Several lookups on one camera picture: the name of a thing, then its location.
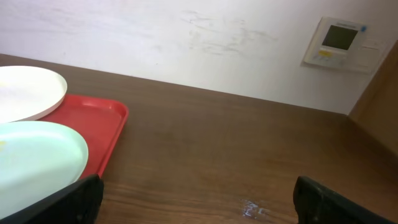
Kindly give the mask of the light blue plate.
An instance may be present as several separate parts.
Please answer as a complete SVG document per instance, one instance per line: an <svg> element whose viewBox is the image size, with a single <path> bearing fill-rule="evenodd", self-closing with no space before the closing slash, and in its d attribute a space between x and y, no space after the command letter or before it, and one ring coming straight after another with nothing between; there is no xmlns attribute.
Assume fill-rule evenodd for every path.
<svg viewBox="0 0 398 224"><path fill-rule="evenodd" d="M1 125L1 218L76 182L88 145L74 129L45 121Z"/></svg>

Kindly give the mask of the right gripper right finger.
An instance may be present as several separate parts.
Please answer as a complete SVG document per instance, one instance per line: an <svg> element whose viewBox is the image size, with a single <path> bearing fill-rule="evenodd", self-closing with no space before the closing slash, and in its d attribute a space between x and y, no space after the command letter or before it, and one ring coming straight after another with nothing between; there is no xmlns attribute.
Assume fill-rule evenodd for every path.
<svg viewBox="0 0 398 224"><path fill-rule="evenodd" d="M298 224L394 224L306 176L297 178L293 201Z"/></svg>

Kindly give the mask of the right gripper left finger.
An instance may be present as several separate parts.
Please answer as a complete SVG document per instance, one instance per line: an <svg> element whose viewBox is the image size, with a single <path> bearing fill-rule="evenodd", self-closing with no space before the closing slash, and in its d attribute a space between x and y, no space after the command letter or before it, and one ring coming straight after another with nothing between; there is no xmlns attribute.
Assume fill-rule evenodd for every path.
<svg viewBox="0 0 398 224"><path fill-rule="evenodd" d="M1 219L1 224L94 224L103 194L103 180L89 175Z"/></svg>

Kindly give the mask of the white round plate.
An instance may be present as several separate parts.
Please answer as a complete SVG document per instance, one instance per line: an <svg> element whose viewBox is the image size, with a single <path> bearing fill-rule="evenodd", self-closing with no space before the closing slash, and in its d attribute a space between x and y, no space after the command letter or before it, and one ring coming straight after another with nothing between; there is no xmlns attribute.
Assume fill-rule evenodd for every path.
<svg viewBox="0 0 398 224"><path fill-rule="evenodd" d="M34 121L63 102L67 81L57 72L32 66L1 67L1 122Z"/></svg>

